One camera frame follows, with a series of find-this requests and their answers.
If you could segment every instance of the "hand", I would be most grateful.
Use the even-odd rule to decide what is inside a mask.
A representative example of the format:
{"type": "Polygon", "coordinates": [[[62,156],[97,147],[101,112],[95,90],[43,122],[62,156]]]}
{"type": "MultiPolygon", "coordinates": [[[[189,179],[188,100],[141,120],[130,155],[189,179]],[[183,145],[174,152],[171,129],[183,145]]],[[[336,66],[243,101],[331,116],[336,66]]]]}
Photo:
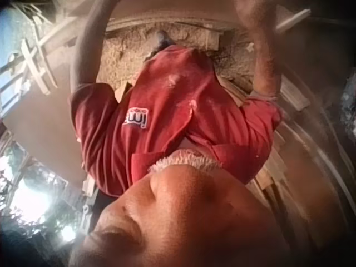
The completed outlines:
{"type": "Polygon", "coordinates": [[[234,3],[241,23],[248,30],[275,26],[274,0],[234,0],[234,3]]]}

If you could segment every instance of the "printed logo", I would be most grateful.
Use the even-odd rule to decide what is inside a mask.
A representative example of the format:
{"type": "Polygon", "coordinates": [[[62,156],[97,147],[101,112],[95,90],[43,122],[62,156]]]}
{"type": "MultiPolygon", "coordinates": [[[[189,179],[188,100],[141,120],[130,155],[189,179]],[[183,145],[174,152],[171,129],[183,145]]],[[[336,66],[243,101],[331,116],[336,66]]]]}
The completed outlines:
{"type": "Polygon", "coordinates": [[[128,110],[123,125],[136,124],[136,125],[140,125],[142,129],[145,129],[147,127],[148,119],[149,119],[148,109],[133,107],[128,110]]]}

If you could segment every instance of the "sleeve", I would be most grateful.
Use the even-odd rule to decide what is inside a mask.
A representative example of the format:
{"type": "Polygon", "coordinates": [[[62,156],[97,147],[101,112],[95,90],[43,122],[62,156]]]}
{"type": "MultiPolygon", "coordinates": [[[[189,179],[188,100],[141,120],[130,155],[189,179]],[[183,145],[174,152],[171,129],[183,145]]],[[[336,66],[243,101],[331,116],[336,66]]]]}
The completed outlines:
{"type": "Polygon", "coordinates": [[[107,194],[115,191],[107,188],[108,184],[114,185],[116,182],[111,175],[111,166],[107,165],[111,162],[108,160],[110,155],[106,155],[110,151],[105,149],[108,126],[118,110],[113,89],[105,83],[81,85],[71,96],[70,106],[76,136],[81,143],[85,170],[102,191],[107,194]]]}
{"type": "Polygon", "coordinates": [[[271,153],[273,133],[283,119],[282,114],[274,101],[258,96],[248,97],[240,109],[248,130],[252,168],[258,172],[271,153]]]}

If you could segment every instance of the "sunlight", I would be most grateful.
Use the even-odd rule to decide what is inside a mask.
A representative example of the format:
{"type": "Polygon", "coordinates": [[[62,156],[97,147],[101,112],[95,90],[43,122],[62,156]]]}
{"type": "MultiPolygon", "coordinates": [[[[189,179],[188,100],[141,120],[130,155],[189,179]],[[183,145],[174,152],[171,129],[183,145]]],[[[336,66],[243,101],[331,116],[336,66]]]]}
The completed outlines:
{"type": "Polygon", "coordinates": [[[76,232],[70,226],[65,226],[61,231],[61,235],[64,242],[70,242],[76,238],[76,232]]]}
{"type": "Polygon", "coordinates": [[[21,181],[11,203],[11,209],[21,210],[21,219],[31,223],[42,217],[48,210],[50,203],[51,201],[46,194],[29,189],[24,181],[21,181]]]}

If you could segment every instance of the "gray hair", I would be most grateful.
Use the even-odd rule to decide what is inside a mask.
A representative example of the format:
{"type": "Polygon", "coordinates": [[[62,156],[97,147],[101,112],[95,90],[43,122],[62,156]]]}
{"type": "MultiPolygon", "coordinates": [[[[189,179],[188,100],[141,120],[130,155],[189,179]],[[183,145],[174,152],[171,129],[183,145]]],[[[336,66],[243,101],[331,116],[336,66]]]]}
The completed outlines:
{"type": "Polygon", "coordinates": [[[221,164],[210,157],[197,156],[194,154],[179,154],[178,156],[171,155],[158,160],[149,168],[149,172],[157,173],[171,165],[190,165],[205,172],[221,168],[221,164]]]}

